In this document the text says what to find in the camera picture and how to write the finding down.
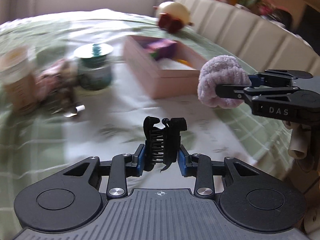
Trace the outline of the hand holding right gripper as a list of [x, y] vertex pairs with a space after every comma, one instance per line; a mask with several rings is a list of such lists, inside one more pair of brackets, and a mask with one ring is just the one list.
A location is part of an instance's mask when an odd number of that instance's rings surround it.
[[311, 138], [311, 128], [306, 125], [283, 121], [284, 126], [291, 130], [291, 139], [287, 150], [289, 156], [295, 159], [299, 168], [308, 173], [312, 170], [314, 159], [308, 153]]

